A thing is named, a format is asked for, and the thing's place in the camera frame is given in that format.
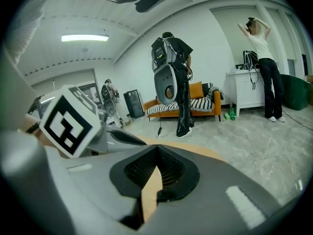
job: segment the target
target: black speaker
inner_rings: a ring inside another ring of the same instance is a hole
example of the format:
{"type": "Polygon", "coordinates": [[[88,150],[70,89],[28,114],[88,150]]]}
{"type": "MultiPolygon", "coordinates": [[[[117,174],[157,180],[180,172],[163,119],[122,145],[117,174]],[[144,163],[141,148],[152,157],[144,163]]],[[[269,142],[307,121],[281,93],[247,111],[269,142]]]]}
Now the black speaker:
{"type": "Polygon", "coordinates": [[[137,90],[124,93],[125,102],[132,118],[144,116],[141,101],[137,90]]]}

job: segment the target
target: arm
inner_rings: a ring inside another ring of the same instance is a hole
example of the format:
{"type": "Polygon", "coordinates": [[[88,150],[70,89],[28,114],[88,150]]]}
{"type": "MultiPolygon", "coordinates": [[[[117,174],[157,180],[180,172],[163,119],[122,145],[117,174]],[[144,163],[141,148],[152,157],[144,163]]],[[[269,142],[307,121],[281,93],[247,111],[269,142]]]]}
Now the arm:
{"type": "Polygon", "coordinates": [[[249,33],[247,32],[247,30],[242,26],[241,23],[238,24],[239,29],[244,33],[244,35],[246,37],[249,37],[249,33]]]}
{"type": "Polygon", "coordinates": [[[117,88],[112,83],[110,83],[110,88],[114,91],[114,93],[118,94],[117,88]]]}
{"type": "Polygon", "coordinates": [[[187,73],[191,73],[191,69],[190,69],[190,66],[191,66],[191,56],[190,55],[188,56],[188,59],[187,59],[186,63],[187,63],[187,70],[188,70],[187,73]]]}
{"type": "Polygon", "coordinates": [[[265,27],[264,36],[265,36],[265,39],[268,38],[268,35],[269,35],[269,33],[270,33],[270,26],[269,26],[266,22],[262,21],[261,19],[254,18],[254,20],[255,20],[256,22],[259,22],[261,25],[263,25],[263,26],[265,27]]]}

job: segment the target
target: orange sofa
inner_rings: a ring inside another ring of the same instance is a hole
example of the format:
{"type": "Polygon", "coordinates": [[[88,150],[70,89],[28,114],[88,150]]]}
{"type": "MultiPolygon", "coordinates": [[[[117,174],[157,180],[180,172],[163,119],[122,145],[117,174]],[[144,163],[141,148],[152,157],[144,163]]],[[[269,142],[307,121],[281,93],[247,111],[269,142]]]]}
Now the orange sofa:
{"type": "MultiPolygon", "coordinates": [[[[203,89],[202,89],[202,83],[196,83],[196,84],[190,84],[190,98],[195,99],[195,98],[201,98],[204,97],[203,94],[203,89]]],[[[148,109],[150,109],[152,106],[155,106],[157,104],[160,104],[158,100],[154,99],[149,102],[146,102],[143,104],[143,110],[146,112],[148,109]]],[[[221,114],[222,114],[222,109],[221,109],[221,93],[219,91],[214,92],[214,102],[213,102],[213,109],[212,112],[201,112],[201,111],[191,111],[191,114],[193,117],[196,116],[214,116],[218,115],[219,120],[221,121],[221,114]]],[[[178,118],[179,116],[179,111],[167,111],[167,112],[161,112],[161,113],[154,113],[147,115],[147,117],[150,118],[172,118],[176,117],[178,118]]]]}

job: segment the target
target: person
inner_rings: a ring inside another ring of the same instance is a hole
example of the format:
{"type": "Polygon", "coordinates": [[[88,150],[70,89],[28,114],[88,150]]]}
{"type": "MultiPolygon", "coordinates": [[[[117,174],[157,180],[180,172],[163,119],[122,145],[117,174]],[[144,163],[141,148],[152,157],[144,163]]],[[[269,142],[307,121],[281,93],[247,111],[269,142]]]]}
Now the person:
{"type": "Polygon", "coordinates": [[[266,39],[270,33],[270,26],[256,17],[250,17],[246,24],[248,29],[244,28],[240,23],[239,29],[249,38],[252,46],[255,48],[260,65],[260,73],[264,81],[265,95],[265,117],[276,122],[278,119],[285,122],[286,119],[282,115],[282,101],[284,95],[284,85],[280,77],[279,70],[274,61],[272,54],[268,49],[266,39]],[[261,33],[261,25],[265,27],[265,32],[261,33]],[[273,80],[275,97],[271,87],[273,80]]]}
{"type": "Polygon", "coordinates": [[[131,123],[131,120],[127,117],[127,115],[124,113],[123,108],[121,107],[121,100],[119,99],[120,97],[117,88],[113,85],[110,79],[107,79],[104,84],[112,90],[114,96],[118,99],[117,103],[115,104],[116,114],[113,117],[116,126],[119,128],[123,126],[120,122],[120,118],[122,119],[122,121],[124,121],[126,125],[129,125],[131,123]]]}
{"type": "Polygon", "coordinates": [[[173,50],[178,53],[174,62],[174,72],[177,81],[177,95],[175,98],[179,107],[179,118],[176,130],[176,136],[181,139],[191,133],[195,121],[191,115],[191,101],[189,92],[188,76],[191,75],[191,52],[193,49],[183,40],[173,36],[171,32],[164,32],[162,38],[166,39],[172,46],[173,50]]]}

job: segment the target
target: ceiling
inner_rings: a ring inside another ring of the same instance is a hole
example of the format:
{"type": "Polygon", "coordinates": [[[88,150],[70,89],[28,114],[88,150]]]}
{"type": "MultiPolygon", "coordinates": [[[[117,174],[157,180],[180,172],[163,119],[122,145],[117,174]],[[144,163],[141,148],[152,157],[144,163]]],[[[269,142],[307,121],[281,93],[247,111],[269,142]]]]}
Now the ceiling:
{"type": "Polygon", "coordinates": [[[148,13],[134,3],[107,0],[49,0],[45,16],[22,55],[19,69],[27,77],[61,64],[111,59],[114,62],[147,30],[188,6],[207,0],[166,0],[148,13]],[[107,42],[61,42],[64,34],[106,34],[107,42]]]}

